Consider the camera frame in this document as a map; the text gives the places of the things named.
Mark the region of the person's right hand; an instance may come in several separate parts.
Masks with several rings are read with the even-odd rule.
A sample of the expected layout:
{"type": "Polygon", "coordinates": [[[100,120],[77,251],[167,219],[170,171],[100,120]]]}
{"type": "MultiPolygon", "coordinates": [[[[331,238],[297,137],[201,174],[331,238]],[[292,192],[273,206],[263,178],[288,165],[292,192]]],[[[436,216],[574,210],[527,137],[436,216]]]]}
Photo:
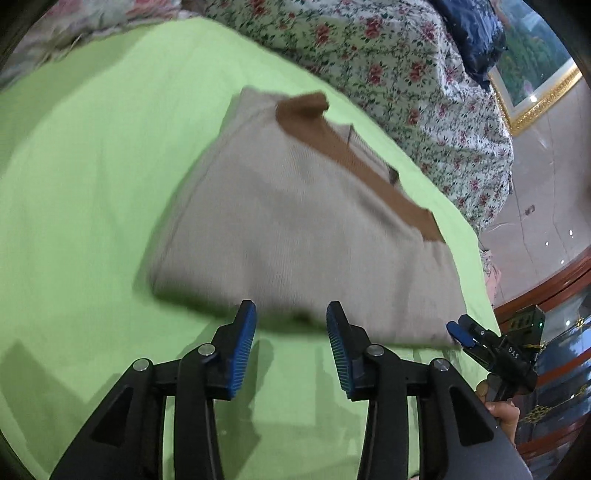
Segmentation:
{"type": "Polygon", "coordinates": [[[489,384],[486,380],[481,381],[475,390],[479,400],[485,405],[489,413],[499,422],[500,429],[506,434],[513,445],[516,445],[515,438],[520,419],[520,409],[512,400],[488,401],[489,384]]]}

